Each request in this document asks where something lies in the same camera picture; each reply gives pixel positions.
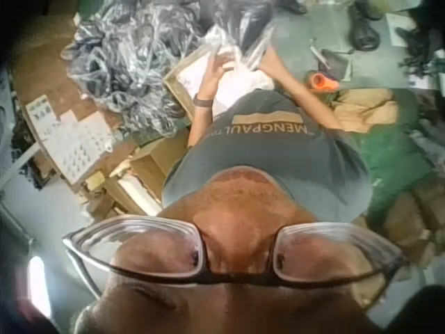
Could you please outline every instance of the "man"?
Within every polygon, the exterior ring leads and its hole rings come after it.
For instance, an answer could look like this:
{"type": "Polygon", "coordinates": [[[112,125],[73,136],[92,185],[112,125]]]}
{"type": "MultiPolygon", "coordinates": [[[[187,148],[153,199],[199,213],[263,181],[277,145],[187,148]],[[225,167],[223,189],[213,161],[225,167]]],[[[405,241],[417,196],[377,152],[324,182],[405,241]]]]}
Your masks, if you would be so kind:
{"type": "MultiPolygon", "coordinates": [[[[159,216],[198,228],[212,272],[258,273],[280,228],[350,223],[366,210],[372,191],[352,138],[272,48],[260,69],[291,98],[257,90],[213,121],[212,101],[221,77],[231,70],[225,67],[230,60],[215,54],[209,59],[194,99],[191,148],[165,182],[165,209],[159,216]]],[[[145,247],[143,237],[129,239],[115,254],[114,265],[143,266],[145,247]]],[[[302,257],[303,267],[310,264],[302,257]]],[[[330,267],[323,264],[320,273],[330,267]]],[[[376,332],[348,292],[148,283],[135,292],[125,285],[129,280],[137,281],[112,276],[100,300],[79,317],[76,333],[376,332]]]]}

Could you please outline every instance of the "eyeglasses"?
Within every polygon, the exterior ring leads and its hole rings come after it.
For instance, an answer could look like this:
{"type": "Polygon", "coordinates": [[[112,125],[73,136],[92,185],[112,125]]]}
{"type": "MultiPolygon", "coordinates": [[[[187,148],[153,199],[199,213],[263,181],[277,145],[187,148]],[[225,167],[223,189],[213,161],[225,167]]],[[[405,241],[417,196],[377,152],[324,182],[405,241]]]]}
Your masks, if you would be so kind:
{"type": "Polygon", "coordinates": [[[76,270],[98,299],[86,262],[103,271],[162,285],[220,283],[326,289],[363,285],[366,304],[376,300],[407,263],[380,235],[348,223],[305,223],[277,231],[262,273],[214,273],[206,244],[190,223],[148,216],[120,216],[63,237],[76,270]]]}

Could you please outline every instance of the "hand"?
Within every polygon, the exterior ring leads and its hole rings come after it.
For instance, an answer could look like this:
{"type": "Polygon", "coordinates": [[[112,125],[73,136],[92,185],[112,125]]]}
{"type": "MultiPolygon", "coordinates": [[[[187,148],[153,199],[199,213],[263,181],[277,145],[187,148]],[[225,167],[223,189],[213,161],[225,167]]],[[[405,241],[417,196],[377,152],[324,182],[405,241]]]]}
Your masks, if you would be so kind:
{"type": "Polygon", "coordinates": [[[267,48],[259,64],[259,69],[278,82],[281,82],[289,74],[283,61],[271,46],[267,48]]]}
{"type": "Polygon", "coordinates": [[[223,67],[224,64],[233,61],[234,57],[230,53],[218,54],[218,50],[211,52],[209,61],[207,62],[207,69],[202,77],[200,90],[197,93],[199,100],[214,100],[216,92],[218,92],[218,84],[233,67],[223,67]]]}

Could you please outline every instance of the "black wristwatch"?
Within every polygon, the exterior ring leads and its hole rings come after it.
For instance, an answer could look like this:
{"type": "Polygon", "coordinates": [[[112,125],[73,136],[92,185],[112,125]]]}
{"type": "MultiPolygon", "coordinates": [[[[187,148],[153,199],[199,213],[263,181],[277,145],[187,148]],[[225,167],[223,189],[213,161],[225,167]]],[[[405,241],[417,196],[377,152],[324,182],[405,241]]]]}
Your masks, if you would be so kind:
{"type": "Polygon", "coordinates": [[[213,106],[213,100],[200,100],[197,98],[197,94],[193,98],[193,104],[195,106],[201,106],[203,108],[211,108],[213,106]]]}

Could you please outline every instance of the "black eyeglass frame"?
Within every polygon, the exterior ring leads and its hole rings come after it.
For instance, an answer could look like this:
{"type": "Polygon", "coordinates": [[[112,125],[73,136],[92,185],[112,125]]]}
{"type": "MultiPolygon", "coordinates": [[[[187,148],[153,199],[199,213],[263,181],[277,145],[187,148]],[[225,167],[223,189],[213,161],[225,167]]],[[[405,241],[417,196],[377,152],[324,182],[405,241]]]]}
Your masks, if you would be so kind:
{"type": "Polygon", "coordinates": [[[200,229],[193,225],[200,237],[202,243],[202,257],[203,263],[201,269],[188,277],[165,277],[165,276],[155,276],[146,273],[137,273],[135,271],[126,270],[113,266],[112,264],[106,263],[104,261],[98,260],[90,255],[83,253],[78,249],[73,240],[73,236],[84,231],[86,228],[82,228],[75,232],[67,234],[63,237],[63,243],[65,245],[67,254],[74,267],[81,276],[83,282],[86,284],[92,295],[99,299],[102,295],[100,289],[95,284],[94,280],[91,278],[88,270],[83,261],[86,261],[95,267],[98,267],[107,272],[116,273],[121,276],[126,276],[128,278],[141,280],[143,282],[156,283],[162,285],[217,285],[217,284],[240,284],[240,285],[256,285],[261,287],[288,287],[291,289],[328,289],[333,287],[340,287],[342,285],[348,285],[351,283],[356,283],[361,280],[366,280],[367,278],[374,277],[376,275],[382,274],[385,277],[386,284],[377,293],[376,300],[380,298],[380,295],[386,290],[388,284],[392,281],[397,271],[408,264],[407,258],[401,253],[400,257],[396,258],[391,264],[386,264],[382,268],[373,270],[369,273],[365,273],[352,278],[337,278],[329,281],[320,282],[290,282],[280,278],[273,269],[273,251],[275,249],[275,244],[280,231],[289,226],[281,227],[274,236],[273,242],[270,245],[270,251],[268,259],[266,260],[266,269],[262,273],[214,273],[209,267],[209,258],[207,255],[207,245],[202,238],[200,229]]]}

